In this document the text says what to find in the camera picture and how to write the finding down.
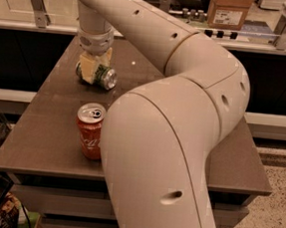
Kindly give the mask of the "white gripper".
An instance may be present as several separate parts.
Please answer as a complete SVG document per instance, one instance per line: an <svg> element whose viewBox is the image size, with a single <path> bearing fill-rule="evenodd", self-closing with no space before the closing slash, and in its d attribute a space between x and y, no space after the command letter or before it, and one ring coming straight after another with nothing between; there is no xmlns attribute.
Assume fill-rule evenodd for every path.
<svg viewBox="0 0 286 228"><path fill-rule="evenodd" d="M80 55L80 70L82 79L88 84L93 84L99 65L109 66L113 55L112 43L114 30L100 34L90 34L79 29L78 38L80 46L87 51Z"/></svg>

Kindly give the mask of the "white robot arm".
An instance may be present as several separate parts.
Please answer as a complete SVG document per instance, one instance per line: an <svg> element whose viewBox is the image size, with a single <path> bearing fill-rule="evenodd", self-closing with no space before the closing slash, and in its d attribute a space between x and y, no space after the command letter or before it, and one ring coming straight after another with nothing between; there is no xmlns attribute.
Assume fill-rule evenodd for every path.
<svg viewBox="0 0 286 228"><path fill-rule="evenodd" d="M243 118L244 67L143 0L79 1L164 75L120 96L102 123L101 160L120 228L216 228L205 162Z"/></svg>

